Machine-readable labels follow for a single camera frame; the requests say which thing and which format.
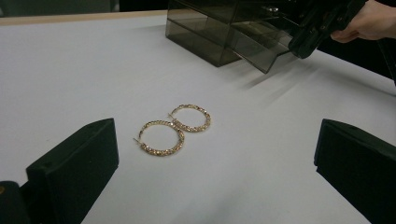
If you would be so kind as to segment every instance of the white surface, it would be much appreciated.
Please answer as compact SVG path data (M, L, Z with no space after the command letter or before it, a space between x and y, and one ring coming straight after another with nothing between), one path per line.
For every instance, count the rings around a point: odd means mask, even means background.
M391 80L318 51L278 60L269 76L243 61L216 68L166 39L164 24L0 27L0 179L22 185L71 133L114 118L120 168L85 224L368 223L316 173L314 152L322 119L396 145ZM212 126L186 133L176 155L142 151L141 127L181 104L205 108Z

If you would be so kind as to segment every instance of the table edge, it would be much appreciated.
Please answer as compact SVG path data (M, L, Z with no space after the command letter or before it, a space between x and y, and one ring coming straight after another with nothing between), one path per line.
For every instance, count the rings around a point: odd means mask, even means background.
M155 11L134 11L134 12L107 12L92 14L76 15L56 15L56 16L34 16L34 17L9 17L0 18L0 26L7 25L24 25L38 23L54 23L68 21L97 21L97 20L115 20L136 17L162 16L166 15L167 10Z

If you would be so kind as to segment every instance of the gold jewelry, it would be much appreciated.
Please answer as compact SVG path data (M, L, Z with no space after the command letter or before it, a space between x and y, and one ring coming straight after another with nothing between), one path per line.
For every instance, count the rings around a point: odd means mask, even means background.
M198 126L198 127L191 127L191 126L187 126L183 123L181 123L180 121L178 121L177 119L175 119L173 117L174 114L176 114L176 112L180 109L184 109L184 108L190 108L190 109L195 109L198 110L199 112L203 113L206 117L206 121L204 125ZM203 108L201 108L198 105L180 105L178 106L176 109L174 109L172 111L172 113L169 114L169 117L172 118L172 123L174 123L179 129L189 132L189 133L198 133L198 132L203 132L205 129L207 129L210 125L210 115L206 112L206 110L204 110Z
M172 129L174 129L177 132L177 135L178 135L177 144L174 147L170 148L170 149L158 150L158 149L154 149L152 147L149 147L145 143L142 143L140 141L140 139L142 137L143 131L145 131L148 127L150 127L152 125L165 125L165 126L168 126L168 127L171 127ZM164 121L164 120L154 120L154 121L151 121L151 122L145 124L143 126L142 130L139 133L138 139L134 138L134 140L148 154L153 155L153 156L164 157L164 156L169 156L169 155L174 154L175 152L179 151L183 147L183 144L184 144L184 133L175 124L173 124L171 122Z

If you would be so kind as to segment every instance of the earring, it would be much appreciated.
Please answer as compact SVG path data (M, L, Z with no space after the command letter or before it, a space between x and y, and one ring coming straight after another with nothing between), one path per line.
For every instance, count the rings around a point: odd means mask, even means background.
M203 113L206 118L205 124L198 126L198 127L191 127L191 126L187 126L187 125L181 123L180 121L178 121L177 119L175 119L174 115L176 114L176 112L178 110L184 109L184 108L195 109L195 110L198 110L199 112ZM198 105L180 105L176 109L174 109L172 111L172 113L169 114L169 117L172 118L172 123L174 123L179 129L189 132L189 133L203 132L204 130L206 130L209 127L210 121L211 121L210 115L206 112L206 110L204 110L203 108L201 108Z
M165 126L168 126L168 127L171 127L172 129L174 129L178 135L177 144L170 149L158 150L158 149L149 147L145 143L141 142L140 139L142 137L143 131L145 131L148 127L153 126L153 125L165 125ZM175 152L179 151L183 147L184 133L175 124L173 124L171 122L164 121L164 120L154 120L154 121L151 121L151 122L145 124L139 133L138 139L134 138L134 140L137 142L138 145L140 145L140 148L145 150L148 154L153 155L153 156L164 157L164 156L169 156L169 155L174 154Z

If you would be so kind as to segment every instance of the human hand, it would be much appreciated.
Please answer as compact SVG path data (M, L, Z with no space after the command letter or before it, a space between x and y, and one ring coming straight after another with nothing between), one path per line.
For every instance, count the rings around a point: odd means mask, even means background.
M396 38L396 7L368 0L343 31L334 31L333 40L347 43L356 38L377 40Z

